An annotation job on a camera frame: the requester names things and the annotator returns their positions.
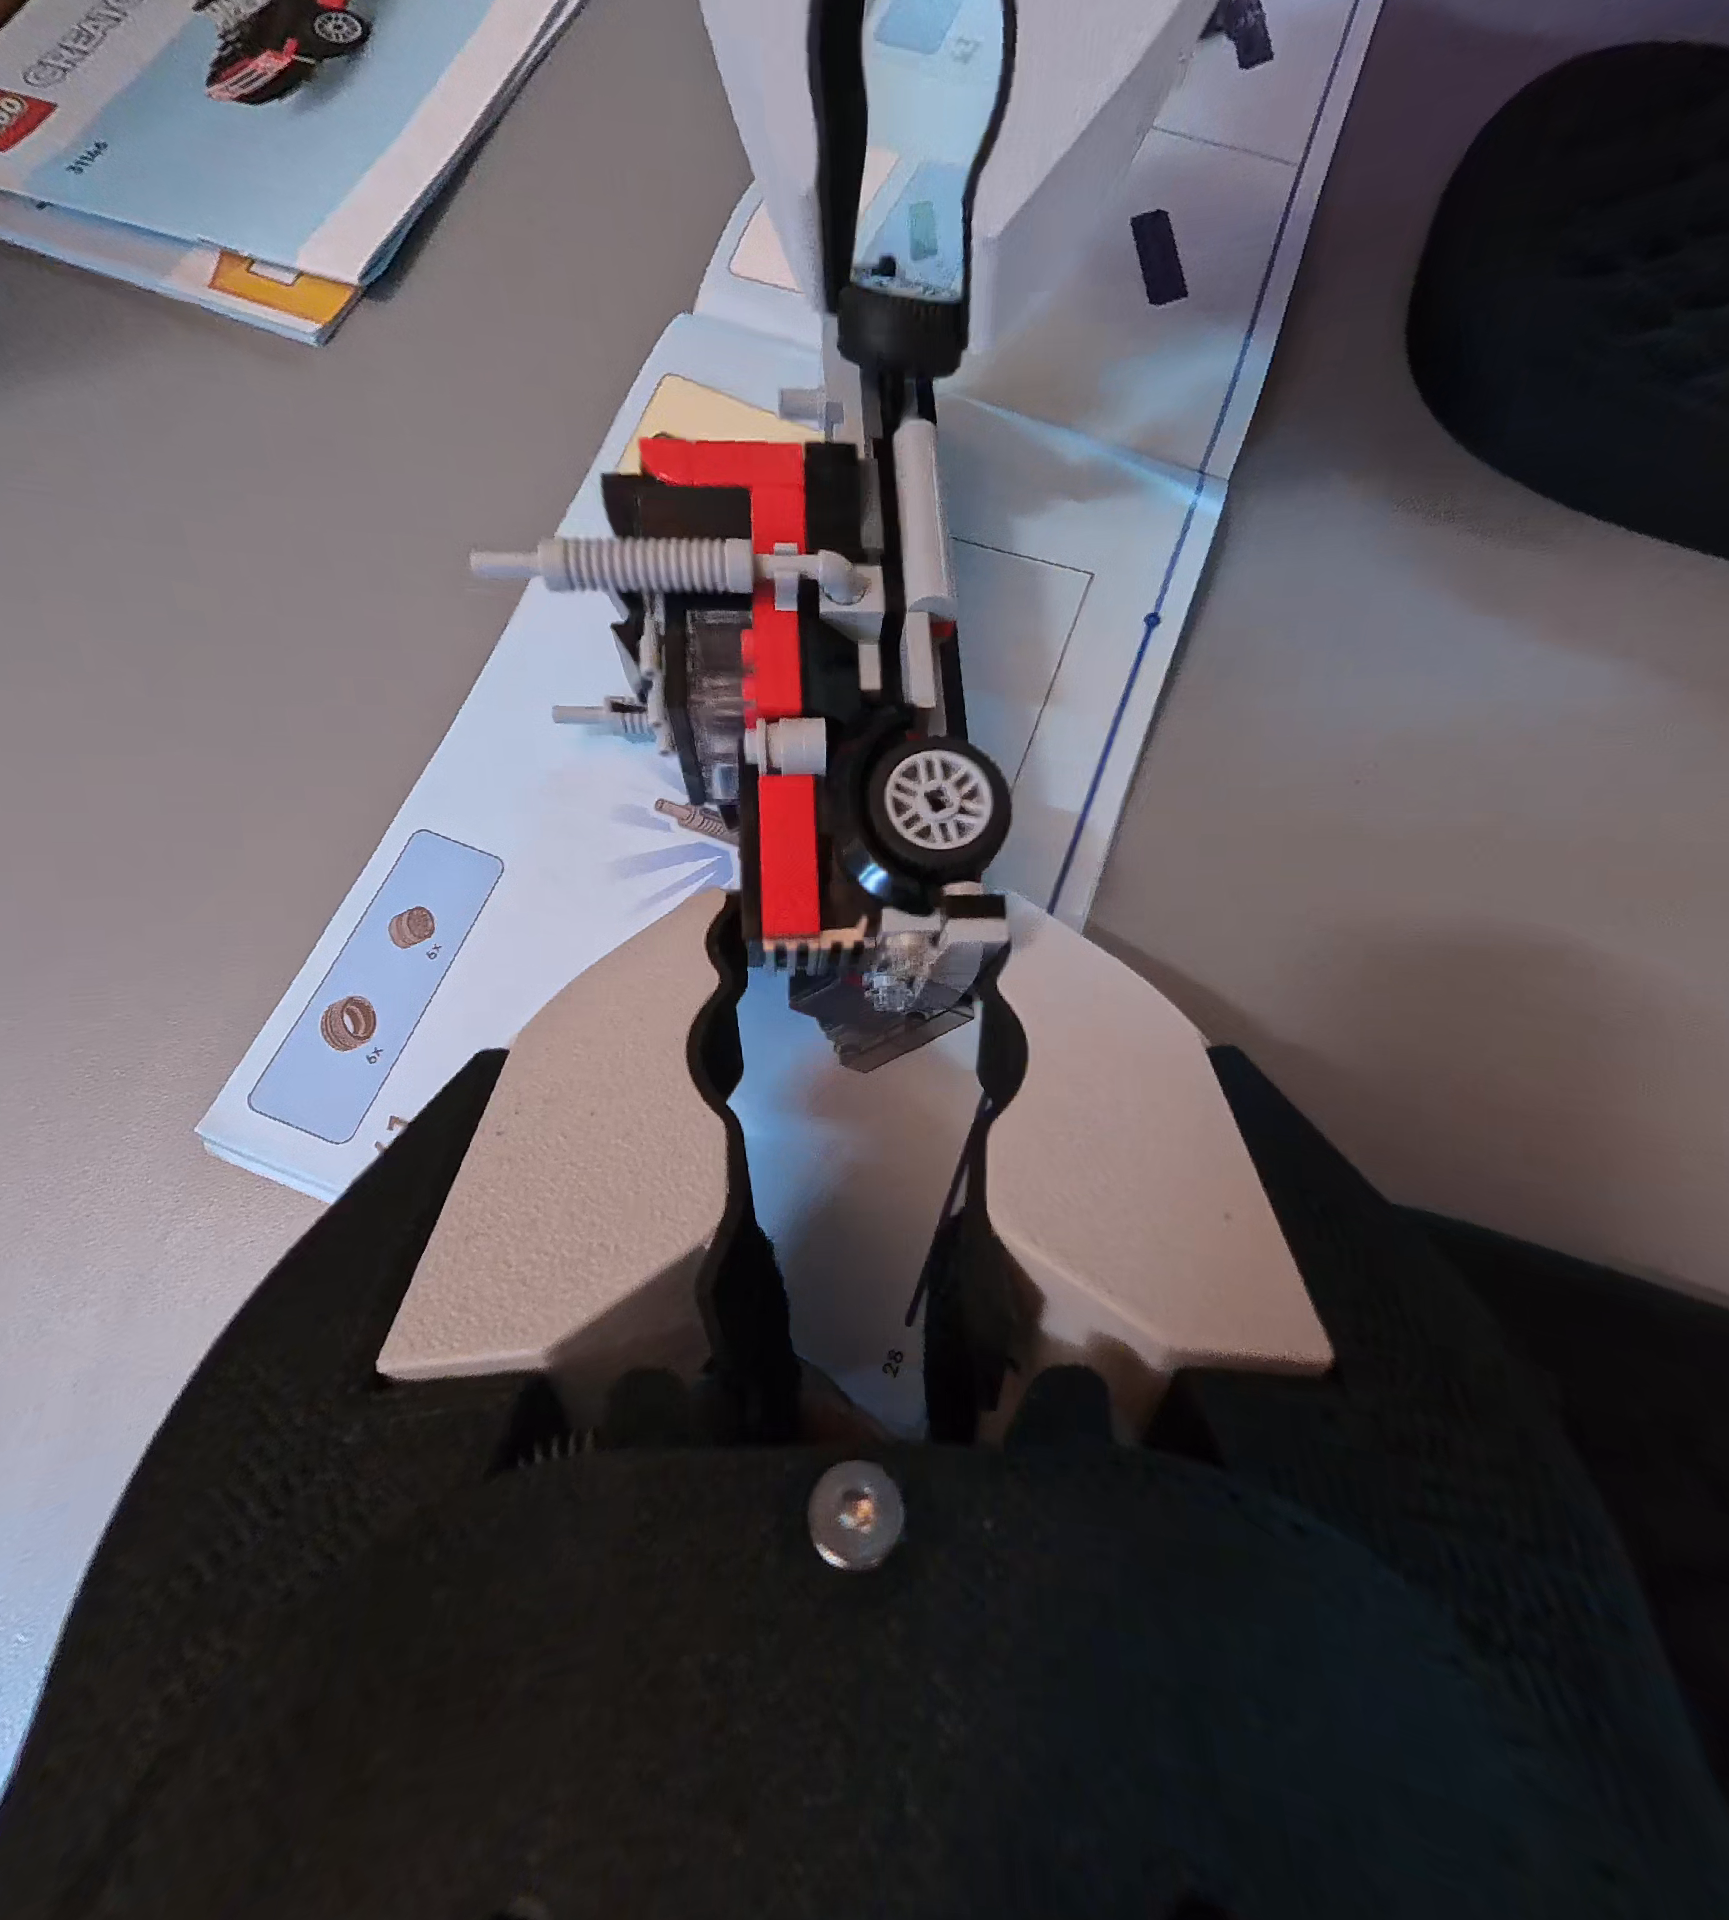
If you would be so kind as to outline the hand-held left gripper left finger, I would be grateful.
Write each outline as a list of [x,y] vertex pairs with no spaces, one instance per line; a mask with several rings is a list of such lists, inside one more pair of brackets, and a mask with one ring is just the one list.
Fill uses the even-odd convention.
[[386,1379],[543,1379],[595,1428],[625,1376],[708,1431],[801,1434],[801,1359],[743,1134],[735,899],[684,899],[516,1034],[378,1351]]

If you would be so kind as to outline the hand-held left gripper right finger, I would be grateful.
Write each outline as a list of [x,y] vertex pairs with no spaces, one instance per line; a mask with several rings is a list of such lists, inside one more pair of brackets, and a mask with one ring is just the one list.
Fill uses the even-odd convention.
[[925,1436],[988,1441],[1045,1372],[1140,1437],[1180,1374],[1318,1379],[1335,1345],[1211,1047],[1139,972],[1007,905],[978,1104],[925,1269]]

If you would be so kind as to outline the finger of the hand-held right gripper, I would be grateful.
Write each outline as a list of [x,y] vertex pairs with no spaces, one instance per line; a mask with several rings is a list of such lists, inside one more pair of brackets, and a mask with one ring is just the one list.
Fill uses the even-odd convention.
[[836,338],[866,203],[864,2],[702,2],[709,51],[753,170],[700,283],[700,316],[756,338],[884,366]]
[[1212,4],[878,7],[878,363],[944,377],[1074,272]]

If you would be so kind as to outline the small lego wheel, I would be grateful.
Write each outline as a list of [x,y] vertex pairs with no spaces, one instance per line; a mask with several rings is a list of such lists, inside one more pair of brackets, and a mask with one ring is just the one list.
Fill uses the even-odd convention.
[[888,745],[866,773],[864,799],[873,846],[895,871],[925,882],[978,880],[1013,826],[1001,767],[955,735]]

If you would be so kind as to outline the red black lego vehicle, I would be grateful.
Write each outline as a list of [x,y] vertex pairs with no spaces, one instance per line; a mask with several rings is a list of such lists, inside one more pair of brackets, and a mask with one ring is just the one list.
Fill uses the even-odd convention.
[[972,1019],[1009,946],[988,880],[1011,834],[980,878],[934,882],[895,871],[866,819],[866,773],[900,740],[996,762],[962,690],[932,380],[780,402],[819,434],[649,435],[599,477],[601,533],[470,569],[609,603],[627,690],[553,721],[675,762],[684,804],[732,834],[750,964],[870,1072]]

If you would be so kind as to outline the open lego instruction booklet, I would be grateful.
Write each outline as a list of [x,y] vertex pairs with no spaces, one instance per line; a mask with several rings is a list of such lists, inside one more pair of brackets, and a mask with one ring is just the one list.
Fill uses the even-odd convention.
[[[1379,2],[1264,4],[1272,61],[1205,27],[1074,272],[946,377],[940,482],[972,740],[1013,786],[996,884],[1083,929],[1212,554]],[[895,156],[870,120],[861,250]],[[199,1124],[340,1195],[473,1054],[675,902],[727,889],[636,735],[612,607],[524,587],[396,822]]]

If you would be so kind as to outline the closed lego instruction booklet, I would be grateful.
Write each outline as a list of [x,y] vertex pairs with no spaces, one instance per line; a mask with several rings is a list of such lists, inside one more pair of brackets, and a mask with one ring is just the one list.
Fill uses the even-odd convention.
[[580,9],[0,4],[0,241],[320,343]]

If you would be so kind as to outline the black quilted pad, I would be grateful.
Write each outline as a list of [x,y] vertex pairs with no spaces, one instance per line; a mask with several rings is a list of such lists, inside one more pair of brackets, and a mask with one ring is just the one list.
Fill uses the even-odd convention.
[[1549,1385],[1729,1801],[1729,1308],[1411,1211]]
[[1610,45],[1505,102],[1433,215],[1405,347],[1486,467],[1729,562],[1729,45]]

